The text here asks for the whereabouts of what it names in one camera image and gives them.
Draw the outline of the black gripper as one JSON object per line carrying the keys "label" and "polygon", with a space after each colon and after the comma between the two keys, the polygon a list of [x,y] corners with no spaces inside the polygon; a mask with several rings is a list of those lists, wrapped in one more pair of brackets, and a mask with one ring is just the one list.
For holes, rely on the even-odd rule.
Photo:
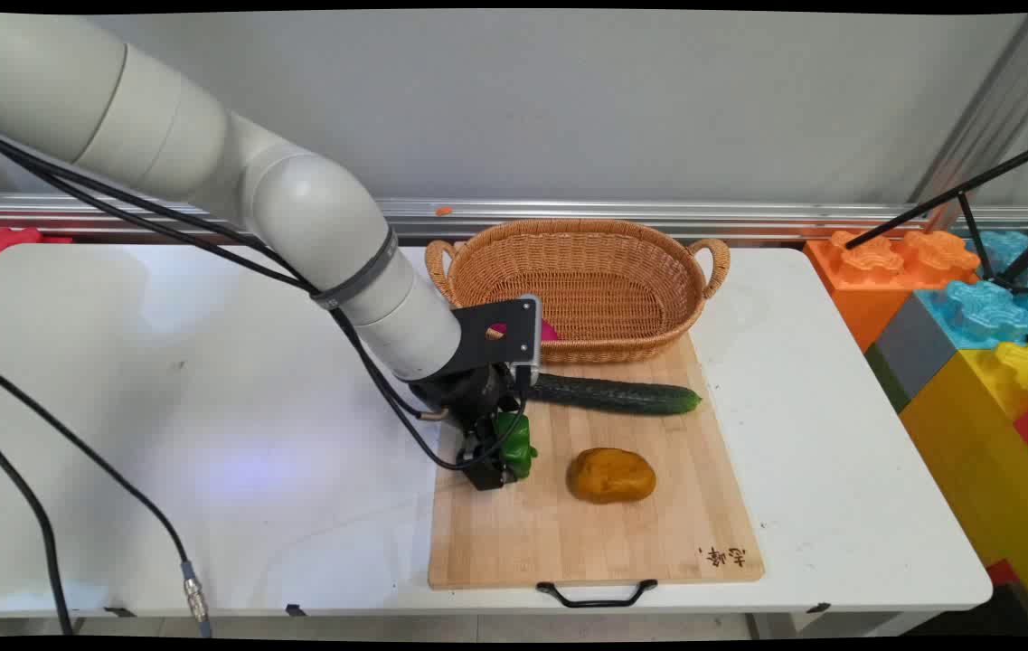
{"label": "black gripper", "polygon": [[514,376],[505,363],[414,381],[410,391],[423,403],[423,420],[450,420],[472,428],[461,441],[461,469],[472,487],[492,491],[519,481],[517,455],[500,453],[494,413],[516,410]]}

